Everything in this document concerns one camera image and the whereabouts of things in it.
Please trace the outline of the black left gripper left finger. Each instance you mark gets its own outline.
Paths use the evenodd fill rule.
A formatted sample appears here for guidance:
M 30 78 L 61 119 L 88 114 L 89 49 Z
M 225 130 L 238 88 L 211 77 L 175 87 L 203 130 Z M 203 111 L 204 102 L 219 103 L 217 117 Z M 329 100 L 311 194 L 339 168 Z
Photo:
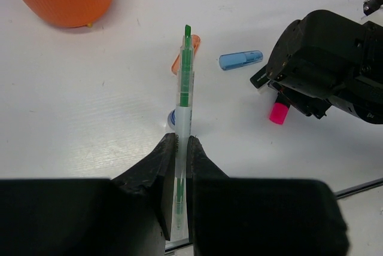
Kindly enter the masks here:
M 2 255 L 163 255 L 175 136 L 114 179 L 3 179 Z

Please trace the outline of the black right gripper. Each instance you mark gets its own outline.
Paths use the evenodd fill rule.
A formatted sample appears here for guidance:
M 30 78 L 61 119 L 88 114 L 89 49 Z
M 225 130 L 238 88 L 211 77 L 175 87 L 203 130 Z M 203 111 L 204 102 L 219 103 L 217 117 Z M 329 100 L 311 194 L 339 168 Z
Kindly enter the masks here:
M 313 11 L 282 33 L 266 76 L 299 111 L 322 118 L 330 97 L 361 64 L 367 36 L 367 28 L 357 22 L 328 10 Z

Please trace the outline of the orange translucent pen cap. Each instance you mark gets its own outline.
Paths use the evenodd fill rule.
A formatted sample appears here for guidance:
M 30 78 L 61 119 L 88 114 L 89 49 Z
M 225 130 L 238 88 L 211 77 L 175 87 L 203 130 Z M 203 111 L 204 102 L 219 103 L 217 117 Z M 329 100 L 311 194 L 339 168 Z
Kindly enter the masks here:
M 195 57 L 199 46 L 201 43 L 201 38 L 198 35 L 191 35 L 191 44 L 193 46 L 193 49 L 190 48 L 184 48 L 181 46 L 180 53 L 176 57 L 173 65 L 171 66 L 171 72 L 174 75 L 177 75 L 178 71 L 180 70 L 180 65 L 182 65 L 186 60 L 190 60 L 190 53 L 193 52 L 193 58 Z

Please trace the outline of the small blue-capped glue bottle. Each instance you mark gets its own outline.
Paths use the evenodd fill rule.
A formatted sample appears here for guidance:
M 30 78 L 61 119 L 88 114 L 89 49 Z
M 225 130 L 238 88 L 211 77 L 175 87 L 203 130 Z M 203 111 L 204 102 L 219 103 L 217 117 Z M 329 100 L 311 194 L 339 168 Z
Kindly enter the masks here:
M 169 115 L 168 115 L 168 126 L 174 130 L 175 129 L 175 122 L 176 122 L 176 118 L 175 118 L 175 110 L 173 109 Z

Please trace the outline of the green clear pen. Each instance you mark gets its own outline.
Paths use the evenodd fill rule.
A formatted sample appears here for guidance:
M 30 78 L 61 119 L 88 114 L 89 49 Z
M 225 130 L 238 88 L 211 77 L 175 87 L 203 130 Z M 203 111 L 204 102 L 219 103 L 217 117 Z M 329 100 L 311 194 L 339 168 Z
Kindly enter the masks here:
M 191 27 L 185 25 L 182 44 L 184 48 L 193 49 L 191 35 Z M 186 60 L 180 65 L 180 70 L 177 73 L 178 90 L 175 107 L 175 187 L 171 241 L 187 238 L 186 163 L 187 147 L 192 125 L 193 62 L 193 52 L 191 51 L 190 60 Z

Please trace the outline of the blue translucent pen cap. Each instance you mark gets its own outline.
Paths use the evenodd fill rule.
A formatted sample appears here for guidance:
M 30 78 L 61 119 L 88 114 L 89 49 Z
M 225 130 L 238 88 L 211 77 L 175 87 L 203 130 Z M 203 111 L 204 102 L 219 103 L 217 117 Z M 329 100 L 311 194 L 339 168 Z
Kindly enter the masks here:
M 263 53 L 259 50 L 243 51 L 221 55 L 218 59 L 220 68 L 224 71 L 241 68 L 263 60 Z

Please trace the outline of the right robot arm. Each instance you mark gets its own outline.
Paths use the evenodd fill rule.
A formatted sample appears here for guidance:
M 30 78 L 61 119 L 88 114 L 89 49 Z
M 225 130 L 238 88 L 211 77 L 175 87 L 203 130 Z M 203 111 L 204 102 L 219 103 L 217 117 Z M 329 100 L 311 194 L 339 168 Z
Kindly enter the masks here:
M 269 87 L 308 117 L 321 119 L 334 106 L 382 124 L 382 26 L 313 11 L 281 34 L 266 76 Z

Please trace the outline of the black highlighter pink cap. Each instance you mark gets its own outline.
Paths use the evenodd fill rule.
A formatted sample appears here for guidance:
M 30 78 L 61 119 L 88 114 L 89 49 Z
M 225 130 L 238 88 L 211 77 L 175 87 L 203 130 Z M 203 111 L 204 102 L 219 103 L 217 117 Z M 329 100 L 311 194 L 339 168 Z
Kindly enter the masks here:
M 290 109 L 290 103 L 285 96 L 278 93 L 269 120 L 275 124 L 283 125 Z

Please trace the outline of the black highlighter orange cap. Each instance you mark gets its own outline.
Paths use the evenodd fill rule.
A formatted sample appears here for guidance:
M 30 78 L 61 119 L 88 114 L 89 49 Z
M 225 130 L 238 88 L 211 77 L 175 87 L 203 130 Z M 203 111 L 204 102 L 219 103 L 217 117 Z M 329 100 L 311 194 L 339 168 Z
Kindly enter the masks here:
M 250 82 L 259 94 L 264 93 L 268 89 L 269 79 L 267 78 L 266 65 L 250 78 Z

